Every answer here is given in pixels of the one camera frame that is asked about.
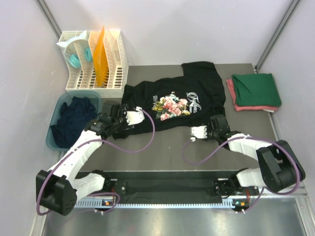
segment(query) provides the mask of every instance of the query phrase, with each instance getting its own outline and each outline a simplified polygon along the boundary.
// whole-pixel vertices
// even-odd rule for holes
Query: pink rose print
[[[168,99],[164,102],[163,108],[176,108],[176,102],[174,102],[172,99]]]
[[[173,107],[169,108],[168,111],[173,113],[176,116],[180,116],[182,113],[182,111],[179,108],[173,108]]]
[[[186,99],[180,99],[178,104],[180,106],[185,106],[185,105],[187,105],[187,103],[188,103],[188,101]]]
[[[170,115],[168,113],[165,113],[165,114],[162,114],[160,118],[163,121],[163,120],[170,118]]]

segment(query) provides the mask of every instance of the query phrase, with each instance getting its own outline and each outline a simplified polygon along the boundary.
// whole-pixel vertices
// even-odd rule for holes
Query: black t-shirt
[[[143,81],[125,86],[122,104],[129,109],[141,107],[153,118],[156,131],[177,126],[200,126],[210,123],[210,117],[225,115],[225,94],[222,79],[211,62],[182,64],[184,76],[164,78],[155,82]],[[152,124],[145,120],[113,135],[115,139],[131,134],[152,132]]]

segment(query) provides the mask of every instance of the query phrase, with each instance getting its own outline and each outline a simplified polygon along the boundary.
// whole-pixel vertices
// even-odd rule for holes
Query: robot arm
[[[219,145],[230,140],[224,145],[229,151],[240,152],[259,162],[259,168],[240,171],[234,179],[236,187],[267,187],[273,192],[279,192],[296,183],[296,173],[287,156],[275,145],[252,139],[249,135],[238,131],[231,131],[225,116],[211,117],[211,124],[192,127],[192,141],[195,139],[216,140]],[[290,145],[280,140],[276,142],[295,162],[300,175],[300,181],[305,179],[305,172],[296,158]]]
[[[103,106],[104,113],[89,122],[73,147],[56,165],[48,171],[41,170],[36,176],[36,198],[44,181],[57,166],[41,194],[40,205],[62,215],[69,214],[75,203],[87,195],[111,189],[110,177],[102,171],[93,171],[88,176],[75,179],[78,172],[91,156],[114,132],[133,128],[144,120],[141,108],[127,111],[126,107],[108,101]]]

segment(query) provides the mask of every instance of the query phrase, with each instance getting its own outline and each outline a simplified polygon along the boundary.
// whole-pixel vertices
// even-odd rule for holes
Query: navy clothing
[[[79,139],[86,124],[95,119],[97,110],[87,97],[73,97],[72,103],[60,108],[60,119],[51,125],[55,142],[60,148],[70,148]]]

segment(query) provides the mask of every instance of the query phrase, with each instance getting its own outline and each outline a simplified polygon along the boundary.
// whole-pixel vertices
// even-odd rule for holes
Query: white plastic organizer
[[[82,32],[65,31],[62,33],[59,42],[67,41],[80,33]],[[108,61],[109,73],[106,82],[104,82],[101,87],[98,87],[96,83],[93,62],[88,62],[84,55],[86,47],[90,48],[93,55],[100,34],[100,31],[90,31],[88,32],[88,41],[75,41],[68,46],[64,54],[65,62],[69,69],[69,80],[66,86],[66,91],[83,89],[96,91],[102,98],[121,98],[127,82],[129,68],[121,32],[105,32],[103,43]],[[82,66],[81,68],[77,69],[72,67],[66,60],[71,54],[78,55]]]

